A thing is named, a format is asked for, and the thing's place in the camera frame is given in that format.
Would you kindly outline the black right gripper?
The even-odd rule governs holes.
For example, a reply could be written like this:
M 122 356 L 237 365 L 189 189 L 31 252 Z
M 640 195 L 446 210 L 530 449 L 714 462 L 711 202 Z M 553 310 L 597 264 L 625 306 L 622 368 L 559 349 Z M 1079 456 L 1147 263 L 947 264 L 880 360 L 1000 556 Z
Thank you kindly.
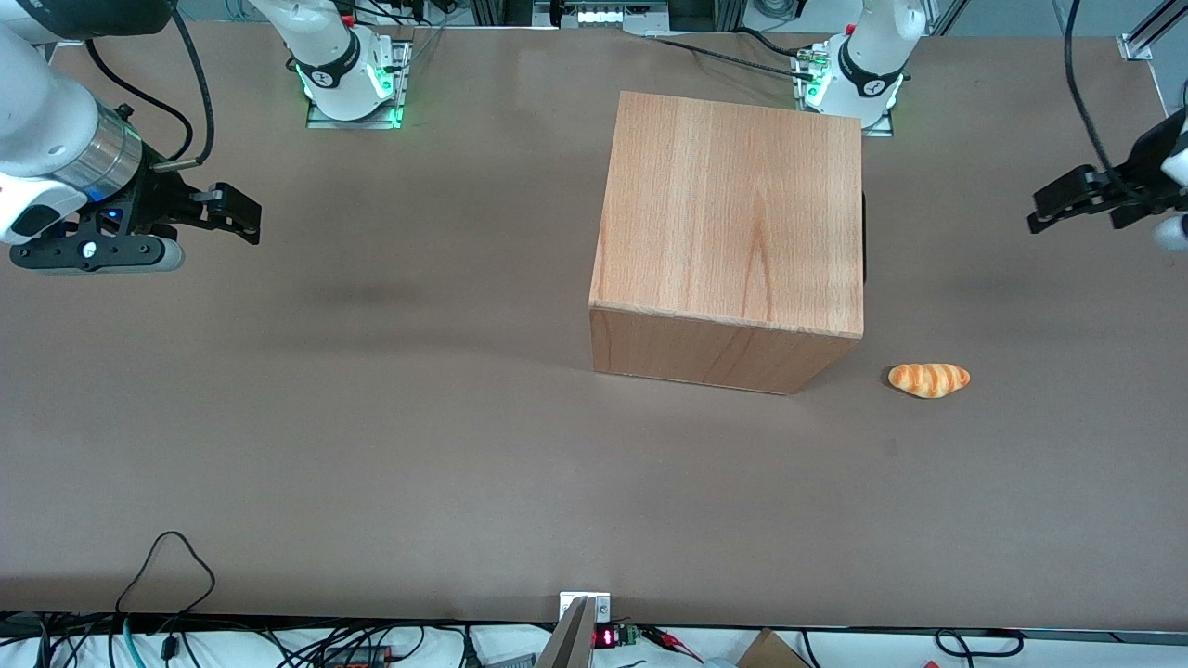
M 236 187 L 215 183 L 197 190 L 187 185 L 181 174 L 157 174 L 150 168 L 137 171 L 135 178 L 110 198 L 88 202 L 63 223 L 53 223 L 53 237 L 64 238 L 82 225 L 95 223 L 115 237 L 151 234 L 176 240 L 178 225 L 202 225 L 202 207 L 211 229 L 230 232 L 253 246 L 263 240 L 263 206 Z

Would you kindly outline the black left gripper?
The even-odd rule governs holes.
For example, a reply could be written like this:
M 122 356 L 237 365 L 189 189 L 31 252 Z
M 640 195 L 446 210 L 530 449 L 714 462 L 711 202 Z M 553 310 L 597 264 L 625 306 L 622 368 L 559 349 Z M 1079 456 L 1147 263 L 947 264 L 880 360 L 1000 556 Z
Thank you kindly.
M 1131 195 L 1091 165 L 1075 166 L 1041 187 L 1034 194 L 1035 212 L 1026 218 L 1028 233 L 1040 234 L 1069 218 L 1099 212 L 1111 212 L 1116 231 L 1164 212 L 1184 212 L 1184 109 L 1143 133 L 1117 174 Z

